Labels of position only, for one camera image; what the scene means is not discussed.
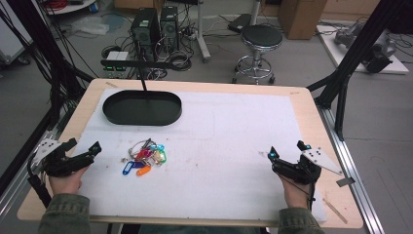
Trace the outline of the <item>black metal frame strut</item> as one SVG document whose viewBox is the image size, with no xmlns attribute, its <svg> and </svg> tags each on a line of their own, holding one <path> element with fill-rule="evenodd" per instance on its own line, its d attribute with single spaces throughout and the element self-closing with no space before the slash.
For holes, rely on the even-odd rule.
<svg viewBox="0 0 413 234">
<path fill-rule="evenodd" d="M 338 98 L 333 130 L 341 141 L 344 140 L 343 122 L 350 78 L 380 34 L 395 21 L 409 3 L 413 3 L 413 0 L 380 0 L 338 67 L 327 77 L 307 87 L 310 92 L 324 87 L 321 94 L 315 98 L 316 106 L 322 109 L 330 109 L 332 101 Z"/>
<path fill-rule="evenodd" d="M 48 23 L 36 9 L 32 0 L 6 0 L 6 2 L 32 39 L 32 43 L 29 43 L 22 36 L 11 19 L 1 9 L 0 19 L 17 36 L 36 62 L 46 81 L 51 84 L 50 129 L 58 127 L 63 130 L 86 91 L 83 82 L 91 83 L 94 78 L 66 59 L 58 47 Z"/>
</svg>

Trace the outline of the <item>aluminium rail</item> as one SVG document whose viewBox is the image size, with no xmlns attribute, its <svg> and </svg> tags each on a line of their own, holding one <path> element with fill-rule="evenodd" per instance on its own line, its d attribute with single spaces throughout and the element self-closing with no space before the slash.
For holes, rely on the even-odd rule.
<svg viewBox="0 0 413 234">
<path fill-rule="evenodd" d="M 27 141 L 19 150 L 16 157 L 0 175 L 0 217 L 3 218 L 10 211 L 14 202 L 27 184 L 27 162 L 34 155 L 40 141 L 45 138 L 57 139 L 68 120 L 73 114 L 73 110 L 62 111 L 57 122 L 52 121 L 52 110 L 48 110 Z"/>
<path fill-rule="evenodd" d="M 364 187 L 351 152 L 346 142 L 341 139 L 334 130 L 335 117 L 333 112 L 330 109 L 322 109 L 321 107 L 318 108 L 318 111 L 329 134 L 345 177 L 354 180 L 354 182 L 350 184 L 350 189 L 355 198 L 357 208 L 360 211 L 366 230 L 369 234 L 385 234 L 385 230 Z"/>
</svg>

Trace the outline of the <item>white power supply box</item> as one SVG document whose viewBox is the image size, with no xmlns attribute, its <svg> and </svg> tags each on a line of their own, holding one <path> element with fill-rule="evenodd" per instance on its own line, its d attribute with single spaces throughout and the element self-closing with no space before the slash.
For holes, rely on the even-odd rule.
<svg viewBox="0 0 413 234">
<path fill-rule="evenodd" d="M 102 61 L 108 77 L 125 78 L 127 76 L 127 68 L 124 66 L 124 63 L 128 58 L 128 52 L 110 52 L 107 58 Z"/>
</svg>

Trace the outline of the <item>black oval tray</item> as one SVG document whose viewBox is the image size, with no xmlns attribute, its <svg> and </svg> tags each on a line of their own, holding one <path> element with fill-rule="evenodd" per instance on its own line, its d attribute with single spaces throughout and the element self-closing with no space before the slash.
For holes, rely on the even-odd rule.
<svg viewBox="0 0 413 234">
<path fill-rule="evenodd" d="M 108 97 L 102 111 L 117 125 L 166 126 L 180 117 L 182 101 L 170 92 L 124 90 Z"/>
</svg>

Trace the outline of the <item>person's right hand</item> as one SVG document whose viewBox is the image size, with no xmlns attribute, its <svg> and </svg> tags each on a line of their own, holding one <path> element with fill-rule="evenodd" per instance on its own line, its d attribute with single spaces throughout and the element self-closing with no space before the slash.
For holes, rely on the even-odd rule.
<svg viewBox="0 0 413 234">
<path fill-rule="evenodd" d="M 284 189 L 284 200 L 289 208 L 309 209 L 310 185 L 300 184 L 285 176 L 280 176 Z"/>
</svg>

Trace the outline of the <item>small black computer tower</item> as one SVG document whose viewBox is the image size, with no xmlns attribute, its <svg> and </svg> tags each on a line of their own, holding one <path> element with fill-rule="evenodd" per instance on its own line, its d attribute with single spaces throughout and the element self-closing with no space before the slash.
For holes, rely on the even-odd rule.
<svg viewBox="0 0 413 234">
<path fill-rule="evenodd" d="M 178 13 L 174 6 L 165 6 L 161 11 L 160 26 L 167 51 L 178 49 Z"/>
</svg>

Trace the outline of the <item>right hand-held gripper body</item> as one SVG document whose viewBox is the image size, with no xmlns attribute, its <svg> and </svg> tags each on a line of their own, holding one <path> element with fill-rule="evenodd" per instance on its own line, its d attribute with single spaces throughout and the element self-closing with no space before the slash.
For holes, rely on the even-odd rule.
<svg viewBox="0 0 413 234">
<path fill-rule="evenodd" d="M 274 173 L 301 184 L 317 182 L 322 169 L 331 171 L 339 176 L 343 173 L 338 165 L 320 147 L 301 151 L 300 158 L 295 164 L 284 161 L 281 157 L 278 162 L 272 163 Z"/>
</svg>

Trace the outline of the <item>person's left hand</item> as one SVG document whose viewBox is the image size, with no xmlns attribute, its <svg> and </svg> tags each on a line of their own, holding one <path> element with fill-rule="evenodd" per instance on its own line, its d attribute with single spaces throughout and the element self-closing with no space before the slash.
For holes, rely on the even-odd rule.
<svg viewBox="0 0 413 234">
<path fill-rule="evenodd" d="M 87 170 L 88 167 L 65 177 L 50 176 L 49 182 L 53 193 L 55 195 L 77 194 L 79 188 L 82 186 L 82 176 Z"/>
</svg>

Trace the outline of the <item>large black computer tower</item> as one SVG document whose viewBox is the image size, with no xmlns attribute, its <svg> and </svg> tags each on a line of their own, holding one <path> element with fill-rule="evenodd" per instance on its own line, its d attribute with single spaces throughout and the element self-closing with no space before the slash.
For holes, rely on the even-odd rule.
<svg viewBox="0 0 413 234">
<path fill-rule="evenodd" d="M 131 25 L 133 42 L 148 61 L 156 61 L 156 44 L 161 39 L 155 8 L 139 8 Z"/>
</svg>

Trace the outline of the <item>black round stool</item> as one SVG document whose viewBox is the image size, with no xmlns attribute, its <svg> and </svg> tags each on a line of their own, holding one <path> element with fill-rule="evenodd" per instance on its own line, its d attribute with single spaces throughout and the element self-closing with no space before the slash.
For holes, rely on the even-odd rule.
<svg viewBox="0 0 413 234">
<path fill-rule="evenodd" d="M 235 75 L 232 83 L 236 84 L 239 76 L 253 79 L 259 84 L 261 79 L 275 82 L 272 65 L 263 58 L 267 52 L 277 49 L 282 43 L 282 34 L 270 25 L 255 24 L 243 28 L 242 42 L 251 50 L 250 55 L 241 57 L 235 66 Z"/>
</svg>

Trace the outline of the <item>white round table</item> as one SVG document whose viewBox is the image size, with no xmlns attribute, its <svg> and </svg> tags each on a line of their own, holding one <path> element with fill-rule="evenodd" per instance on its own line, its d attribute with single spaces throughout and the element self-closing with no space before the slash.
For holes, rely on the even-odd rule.
<svg viewBox="0 0 413 234">
<path fill-rule="evenodd" d="M 45 6 L 49 14 L 61 15 L 76 12 L 96 3 L 96 0 L 83 0 L 82 4 L 71 4 L 69 0 L 54 0 L 52 5 Z"/>
</svg>

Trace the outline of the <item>black bar on thin stand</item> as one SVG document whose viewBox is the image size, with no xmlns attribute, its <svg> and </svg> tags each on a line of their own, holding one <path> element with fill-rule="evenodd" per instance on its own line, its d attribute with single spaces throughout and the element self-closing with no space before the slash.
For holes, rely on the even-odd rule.
<svg viewBox="0 0 413 234">
<path fill-rule="evenodd" d="M 124 63 L 125 67 L 137 67 L 140 74 L 140 82 L 143 87 L 143 91 L 147 91 L 145 80 L 143 78 L 142 69 L 143 68 L 162 68 L 162 69 L 174 69 L 175 65 L 171 62 L 155 62 L 155 61 L 136 61 L 136 60 L 126 60 Z"/>
</svg>

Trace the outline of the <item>white foam mat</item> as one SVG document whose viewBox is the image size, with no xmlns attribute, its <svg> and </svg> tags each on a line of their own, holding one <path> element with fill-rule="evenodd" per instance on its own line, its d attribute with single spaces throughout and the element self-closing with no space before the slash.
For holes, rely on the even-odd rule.
<svg viewBox="0 0 413 234">
<path fill-rule="evenodd" d="M 275 222 L 282 183 L 272 146 L 295 163 L 301 133 L 286 96 L 181 92 L 182 113 L 163 127 L 110 123 L 96 108 L 74 150 L 98 141 L 83 176 L 94 216 Z"/>
</svg>

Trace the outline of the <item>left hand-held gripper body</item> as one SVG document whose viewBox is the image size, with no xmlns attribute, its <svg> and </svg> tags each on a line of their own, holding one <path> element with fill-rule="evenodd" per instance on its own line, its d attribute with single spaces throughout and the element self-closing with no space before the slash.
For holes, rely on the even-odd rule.
<svg viewBox="0 0 413 234">
<path fill-rule="evenodd" d="M 87 152 L 74 157 L 68 157 L 58 151 L 62 142 L 54 139 L 44 139 L 35 153 L 33 162 L 41 165 L 41 172 L 48 176 L 65 177 L 86 168 L 94 162 L 94 157 Z"/>
</svg>

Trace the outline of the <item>thin wooden stick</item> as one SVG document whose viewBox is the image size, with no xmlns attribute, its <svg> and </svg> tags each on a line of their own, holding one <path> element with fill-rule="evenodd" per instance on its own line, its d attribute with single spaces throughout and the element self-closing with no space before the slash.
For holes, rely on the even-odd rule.
<svg viewBox="0 0 413 234">
<path fill-rule="evenodd" d="M 325 198 L 322 198 L 323 202 L 328 208 L 330 208 L 345 224 L 348 224 L 347 219 Z"/>
</svg>

